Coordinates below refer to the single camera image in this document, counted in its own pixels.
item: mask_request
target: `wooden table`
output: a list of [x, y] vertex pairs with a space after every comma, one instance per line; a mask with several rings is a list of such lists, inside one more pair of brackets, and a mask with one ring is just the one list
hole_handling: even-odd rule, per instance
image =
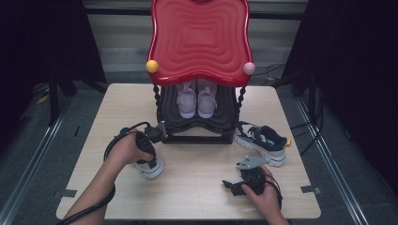
[[[121, 128], [147, 121], [156, 126], [156, 105], [152, 84], [112, 84], [101, 103], [56, 215], [62, 218], [88, 186], [102, 163], [103, 152]], [[240, 120], [274, 128], [293, 140], [275, 89], [249, 86]], [[196, 128], [188, 133], [207, 131]], [[241, 181], [236, 163], [246, 155], [258, 156], [235, 141], [232, 144], [154, 144], [165, 163], [162, 174], [145, 180], [134, 165], [117, 177], [116, 194], [109, 203], [108, 219], [263, 219], [247, 196], [234, 197], [222, 180]], [[320, 209], [314, 194], [302, 193], [310, 185], [296, 143], [286, 149], [286, 162], [269, 167], [281, 186], [282, 212], [286, 218], [318, 218]]]

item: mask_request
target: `hand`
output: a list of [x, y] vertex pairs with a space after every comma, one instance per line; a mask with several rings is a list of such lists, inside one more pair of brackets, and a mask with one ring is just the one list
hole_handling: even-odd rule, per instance
[[[272, 176], [271, 171], [267, 167], [261, 166], [261, 169], [263, 169], [265, 174]], [[266, 176], [266, 179], [269, 182], [273, 182], [268, 176]], [[247, 185], [242, 185], [241, 187], [246, 195], [253, 201], [258, 212], [269, 224], [288, 224], [279, 209], [278, 193], [273, 186], [265, 184], [264, 191], [260, 195], [256, 195]]]
[[130, 134], [122, 138], [115, 144], [108, 158], [115, 159], [123, 165], [131, 164], [140, 159], [149, 161], [153, 158], [149, 153], [141, 151], [135, 143], [135, 133], [137, 129], [133, 129]]

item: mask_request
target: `person's left hand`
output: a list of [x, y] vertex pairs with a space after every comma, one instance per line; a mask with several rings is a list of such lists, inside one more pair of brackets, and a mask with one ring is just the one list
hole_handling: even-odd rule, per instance
[[126, 137], [122, 138], [115, 144], [111, 150], [108, 158], [116, 159], [122, 162], [124, 165], [131, 164], [140, 159], [149, 161], [153, 158], [149, 153], [141, 151], [135, 143], [135, 133], [137, 129], [134, 129]]

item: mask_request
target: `red tray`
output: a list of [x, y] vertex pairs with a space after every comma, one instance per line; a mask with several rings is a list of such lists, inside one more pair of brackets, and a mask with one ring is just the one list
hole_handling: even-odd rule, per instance
[[207, 79], [240, 87], [253, 61], [246, 0], [153, 0], [153, 38], [148, 60], [159, 64], [152, 82], [175, 85]]

